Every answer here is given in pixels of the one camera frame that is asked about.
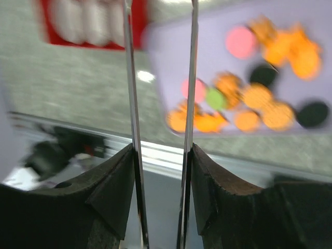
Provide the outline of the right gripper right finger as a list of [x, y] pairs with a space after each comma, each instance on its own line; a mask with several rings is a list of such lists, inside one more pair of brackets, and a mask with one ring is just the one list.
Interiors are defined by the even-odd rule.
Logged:
[[189, 205], [204, 248], [331, 248], [331, 184], [278, 176], [262, 189], [214, 162], [193, 143], [198, 2], [192, 2], [189, 90], [177, 248], [185, 248]]

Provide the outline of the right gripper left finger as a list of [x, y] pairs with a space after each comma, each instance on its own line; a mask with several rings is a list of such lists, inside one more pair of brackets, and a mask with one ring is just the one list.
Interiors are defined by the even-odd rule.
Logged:
[[1, 185], [1, 248], [118, 248], [136, 194], [141, 247], [149, 248], [131, 1], [123, 1], [132, 143], [93, 169], [51, 189]]

